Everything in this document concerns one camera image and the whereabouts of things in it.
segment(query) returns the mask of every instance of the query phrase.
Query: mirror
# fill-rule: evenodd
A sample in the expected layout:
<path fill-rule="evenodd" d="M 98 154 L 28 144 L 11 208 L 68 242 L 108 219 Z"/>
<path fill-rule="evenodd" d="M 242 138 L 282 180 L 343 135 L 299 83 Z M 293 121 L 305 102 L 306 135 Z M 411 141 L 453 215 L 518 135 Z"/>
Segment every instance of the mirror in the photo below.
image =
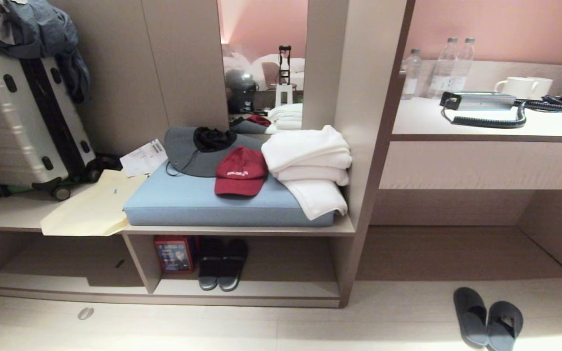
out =
<path fill-rule="evenodd" d="M 230 129 L 301 129 L 308 0 L 217 0 Z"/>

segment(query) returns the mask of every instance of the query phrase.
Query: cap logo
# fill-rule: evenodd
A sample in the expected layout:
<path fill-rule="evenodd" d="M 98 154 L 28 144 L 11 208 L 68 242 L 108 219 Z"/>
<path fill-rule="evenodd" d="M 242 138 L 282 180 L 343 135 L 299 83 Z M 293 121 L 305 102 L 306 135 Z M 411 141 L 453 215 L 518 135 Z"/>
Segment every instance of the cap logo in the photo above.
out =
<path fill-rule="evenodd" d="M 229 176 L 247 176 L 248 175 L 248 171 L 244 171 L 244 172 L 227 172 L 227 175 Z"/>

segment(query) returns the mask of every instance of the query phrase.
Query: red baseball cap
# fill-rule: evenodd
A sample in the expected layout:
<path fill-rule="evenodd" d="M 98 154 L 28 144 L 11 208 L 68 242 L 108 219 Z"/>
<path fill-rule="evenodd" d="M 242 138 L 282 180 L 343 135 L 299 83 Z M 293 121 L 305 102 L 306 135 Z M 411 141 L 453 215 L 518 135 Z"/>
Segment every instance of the red baseball cap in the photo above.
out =
<path fill-rule="evenodd" d="M 268 167 L 259 151 L 239 146 L 216 168 L 216 195 L 255 196 L 268 175 Z"/>

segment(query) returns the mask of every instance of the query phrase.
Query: gray jacket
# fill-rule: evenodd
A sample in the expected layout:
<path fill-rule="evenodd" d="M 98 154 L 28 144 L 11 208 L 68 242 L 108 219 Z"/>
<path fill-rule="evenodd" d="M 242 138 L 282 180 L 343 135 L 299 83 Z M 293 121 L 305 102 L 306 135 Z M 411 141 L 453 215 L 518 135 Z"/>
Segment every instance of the gray jacket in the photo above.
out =
<path fill-rule="evenodd" d="M 46 0 L 0 0 L 0 51 L 15 58 L 55 57 L 69 95 L 76 103 L 90 98 L 88 68 L 77 49 L 71 18 Z"/>

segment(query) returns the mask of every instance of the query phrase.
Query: receipt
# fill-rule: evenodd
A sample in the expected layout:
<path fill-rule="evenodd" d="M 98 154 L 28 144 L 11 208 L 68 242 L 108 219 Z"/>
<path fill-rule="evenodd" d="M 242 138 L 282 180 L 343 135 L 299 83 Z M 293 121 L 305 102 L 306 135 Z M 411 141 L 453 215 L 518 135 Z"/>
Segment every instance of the receipt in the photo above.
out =
<path fill-rule="evenodd" d="M 153 173 L 167 159 L 166 150 L 156 139 L 121 157 L 120 163 L 123 165 L 123 171 L 127 177 L 135 177 Z"/>

